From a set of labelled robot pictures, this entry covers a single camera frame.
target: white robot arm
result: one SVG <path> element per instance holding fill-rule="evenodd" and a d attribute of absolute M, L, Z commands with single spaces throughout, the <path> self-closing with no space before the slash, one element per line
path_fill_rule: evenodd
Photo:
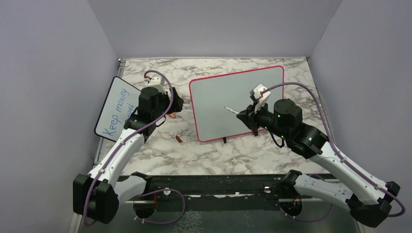
<path fill-rule="evenodd" d="M 257 135 L 260 127 L 286 141 L 293 152 L 309 159 L 328 170 L 343 185 L 327 183 L 311 178 L 299 171 L 291 170 L 282 180 L 286 192 L 309 195 L 338 205 L 350 212 L 360 223 L 376 227 L 389 214 L 390 202 L 398 199 L 400 187 L 395 182 L 384 182 L 361 168 L 343 154 L 331 140 L 323 115 L 321 117 L 328 135 L 302 122 L 302 109 L 290 99 L 280 99 L 274 104 L 274 112 L 266 104 L 270 90 L 283 85 L 299 85 L 314 97 L 314 94 L 300 83 L 282 83 L 270 88 L 258 85 L 251 91 L 253 104 L 236 115 Z"/>
<path fill-rule="evenodd" d="M 178 96 L 167 78 L 154 70 L 147 87 L 141 90 L 139 105 L 124 124 L 124 130 L 110 152 L 87 176 L 79 174 L 73 181 L 73 211 L 95 221 L 109 223 L 120 204 L 142 194 L 150 179 L 141 173 L 134 173 L 128 179 L 118 182 L 119 176 L 130 158 L 146 142 L 155 130 L 156 121 L 165 114 L 181 112 L 183 100 Z M 169 85 L 170 96 L 164 84 Z"/>

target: purple cable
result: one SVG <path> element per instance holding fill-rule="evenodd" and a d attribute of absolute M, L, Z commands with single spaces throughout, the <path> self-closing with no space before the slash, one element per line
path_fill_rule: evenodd
<path fill-rule="evenodd" d="M 182 198 L 182 202 L 183 202 L 183 204 L 182 204 L 182 212 L 180 212 L 179 216 L 178 216 L 177 218 L 173 219 L 172 221 L 167 221 L 167 222 L 155 222 L 155 221 L 145 220 L 144 218 L 139 218 L 139 216 L 137 216 L 137 214 L 136 214 L 135 209 L 133 208 L 133 214 L 134 214 L 135 217 L 136 217 L 135 220 L 136 220 L 136 219 L 139 219 L 139 220 L 142 221 L 143 223 L 144 223 L 144 222 L 148 222 L 148 223 L 153 223 L 153 224 L 158 224 L 158 225 L 167 225 L 167 224 L 171 224 L 171 223 L 174 223 L 174 222 L 176 222 L 177 220 L 179 220 L 179 219 L 183 216 L 183 214 L 185 213 L 185 209 L 186 209 L 185 197 L 184 197 L 183 194 L 181 194 L 179 191 L 177 191 L 177 190 L 175 190 L 175 189 L 159 189 L 159 190 L 156 190 L 156 191 L 153 191 L 153 192 L 150 192 L 150 193 L 145 193 L 145 194 L 138 195 L 138 196 L 136 196 L 136 197 L 142 198 L 142 197 L 145 197 L 145 196 L 153 195 L 153 194 L 155 194 L 155 193 L 160 193 L 160 192 L 164 192 L 164 191 L 172 191 L 172 192 L 175 192 L 175 193 L 177 193 L 177 194 Z"/>
<path fill-rule="evenodd" d="M 281 87 L 281 86 L 286 86 L 286 85 L 298 85 L 298 86 L 301 86 L 301 87 L 303 87 L 304 89 L 306 89 L 306 90 L 309 92 L 309 94 L 312 96 L 313 100 L 315 101 L 316 107 L 318 108 L 319 115 L 321 116 L 321 120 L 322 120 L 323 126 L 324 126 L 324 128 L 325 128 L 325 130 L 326 130 L 326 134 L 327 134 L 327 136 L 328 136 L 328 138 L 329 138 L 330 145 L 332 146 L 332 149 L 333 149 L 333 151 L 336 153 L 336 155 L 337 155 L 341 160 L 343 160 L 343 162 L 344 162 L 348 167 L 350 167 L 356 174 L 358 174 L 359 176 L 361 176 L 364 180 L 366 180 L 368 183 L 370 183 L 373 187 L 375 187 L 376 189 L 379 189 L 380 191 L 382 191 L 383 193 L 385 193 L 386 195 L 388 195 L 389 197 L 391 197 L 393 200 L 395 200 L 395 201 L 399 204 L 399 206 L 400 206 L 400 208 L 401 208 L 401 211 L 399 211 L 399 212 L 396 213 L 396 214 L 388 215 L 388 217 L 398 217 L 398 216 L 401 216 L 402 214 L 404 214 L 405 211 L 406 211 L 406 208 L 405 208 L 405 206 L 402 204 L 402 202 L 401 202 L 397 197 L 395 197 L 395 196 L 394 196 L 392 193 L 390 193 L 388 190 L 385 190 L 384 188 L 379 187 L 379 185 L 378 185 L 377 183 L 373 182 L 373 180 L 371 180 L 371 179 L 369 179 L 369 177 L 365 176 L 361 171 L 359 171 L 356 167 L 354 167 L 350 162 L 348 162 L 347 160 L 344 160 L 344 159 L 343 159 L 343 156 L 341 155 L 341 153 L 339 152 L 339 150 L 338 150 L 338 149 L 336 148 L 336 146 L 335 146 L 335 141 L 333 140 L 332 133 L 330 132 L 329 127 L 327 126 L 326 119 L 325 119 L 325 117 L 323 116 L 323 112 L 322 112 L 322 108 L 321 108 L 321 106 L 320 106 L 320 103 L 319 103 L 319 101 L 317 100 L 317 98 L 315 97 L 314 93 L 313 93 L 307 86 L 305 86 L 305 85 L 303 85 L 303 84 L 301 84 L 301 83 L 296 83 L 296 82 L 280 83 L 280 84 L 271 86 L 271 87 L 269 87 L 268 89 L 262 91 L 261 94 L 263 95 L 264 93 L 266 93 L 266 92 L 268 92 L 268 91 L 270 91 L 270 90 L 273 90 L 273 89 L 278 88 L 278 87 Z"/>
<path fill-rule="evenodd" d="M 173 103 L 173 89 L 172 89 L 172 84 L 169 82 L 169 80 L 166 78 L 166 76 L 164 76 L 162 73 L 160 73 L 159 71 L 156 70 L 148 70 L 144 73 L 144 77 L 146 77 L 146 75 L 148 73 L 156 73 L 158 75 L 160 75 L 169 85 L 169 89 L 170 89 L 170 103 L 168 105 L 168 107 L 166 108 L 165 112 L 162 113 L 162 115 L 160 115 L 156 120 L 150 122 L 149 124 L 143 126 L 142 128 L 136 130 L 135 132 L 133 132 L 132 134 L 130 134 L 128 137 L 126 137 L 123 142 L 127 143 L 129 141 L 130 138 L 132 138 L 133 136 L 135 136 L 136 134 L 138 134 L 139 132 L 141 132 L 142 130 L 150 127 L 153 124 L 156 124 L 157 121 L 159 121 L 162 117 L 164 117 L 166 115 L 166 113 L 170 110 L 170 108 L 172 107 L 172 103 Z M 103 164 L 102 169 L 105 169 L 107 167 L 107 165 L 109 165 L 110 161 L 113 159 L 113 157 L 115 156 L 115 154 L 117 153 L 117 151 L 119 151 L 119 149 L 123 146 L 123 144 L 119 144 L 113 151 L 113 153 L 109 156 L 109 158 L 107 159 L 106 163 Z M 89 191 L 87 192 L 87 196 L 86 196 L 86 200 L 85 200 L 85 206 L 83 208 L 83 223 L 85 224 L 85 226 L 90 227 L 93 224 L 96 223 L 96 221 L 93 221 L 91 223 L 89 223 L 87 221 L 87 208 L 89 205 L 89 201 L 90 201 L 90 196 L 91 196 L 91 192 L 93 191 L 94 185 L 96 184 L 98 178 L 100 177 L 102 173 L 99 171 L 96 175 L 96 177 L 93 179 Z"/>
<path fill-rule="evenodd" d="M 308 176 L 311 176 L 311 177 L 312 177 L 312 176 L 317 176 L 317 177 L 321 178 L 322 181 L 325 181 L 325 180 L 324 180 L 320 175 L 318 175 L 318 174 L 308 174 Z M 293 220 L 298 220 L 298 221 L 301 221 L 301 222 L 319 222 L 319 221 L 322 221 L 322 220 L 324 220 L 325 218 L 327 218 L 327 217 L 329 217 L 329 216 L 331 215 L 331 213 L 333 212 L 333 204 L 330 205 L 329 211 L 328 211 L 323 217 L 318 218 L 318 219 L 304 219 L 304 218 L 299 218 L 299 217 L 293 217 L 293 216 L 291 216 L 291 215 L 288 215 L 288 214 L 285 212 L 285 210 L 282 209 L 282 207 L 280 208 L 280 210 L 281 210 L 286 216 L 288 216 L 288 217 L 290 217 L 290 218 L 293 218 Z"/>

